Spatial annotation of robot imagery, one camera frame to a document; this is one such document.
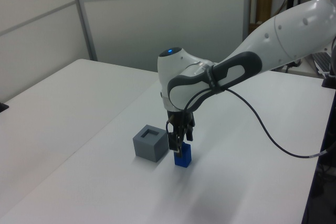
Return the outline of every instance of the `white countertop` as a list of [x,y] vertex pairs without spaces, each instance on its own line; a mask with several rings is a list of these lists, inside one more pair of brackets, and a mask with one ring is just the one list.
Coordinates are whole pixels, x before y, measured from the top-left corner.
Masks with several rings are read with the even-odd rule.
[[157,80],[157,73],[77,60],[0,113],[0,217]]
[[[335,93],[321,82],[265,72],[232,89],[282,147],[307,155],[319,152]],[[188,168],[172,152],[158,163],[136,157],[137,132],[165,126],[160,89],[152,84],[0,223],[301,223],[317,158],[277,149],[230,93],[194,113]]]

